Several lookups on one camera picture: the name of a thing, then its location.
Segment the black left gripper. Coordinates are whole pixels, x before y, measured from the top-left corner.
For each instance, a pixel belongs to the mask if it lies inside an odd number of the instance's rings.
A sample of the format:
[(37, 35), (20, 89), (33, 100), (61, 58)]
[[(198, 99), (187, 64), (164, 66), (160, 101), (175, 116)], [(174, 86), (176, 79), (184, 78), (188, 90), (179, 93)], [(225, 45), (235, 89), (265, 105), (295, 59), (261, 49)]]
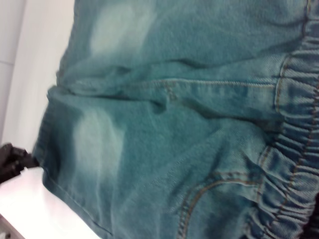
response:
[(18, 175), (23, 168), (39, 167), (39, 162), (26, 150), (14, 147), (11, 143), (0, 147), (0, 183)]

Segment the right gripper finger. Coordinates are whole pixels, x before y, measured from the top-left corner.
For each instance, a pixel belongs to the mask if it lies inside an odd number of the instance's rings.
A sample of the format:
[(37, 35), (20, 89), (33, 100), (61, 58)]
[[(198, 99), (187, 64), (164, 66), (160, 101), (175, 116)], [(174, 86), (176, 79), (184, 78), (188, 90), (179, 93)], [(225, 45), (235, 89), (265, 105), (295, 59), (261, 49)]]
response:
[(318, 194), (316, 196), (315, 209), (305, 229), (305, 238), (306, 239), (319, 238), (319, 195)]

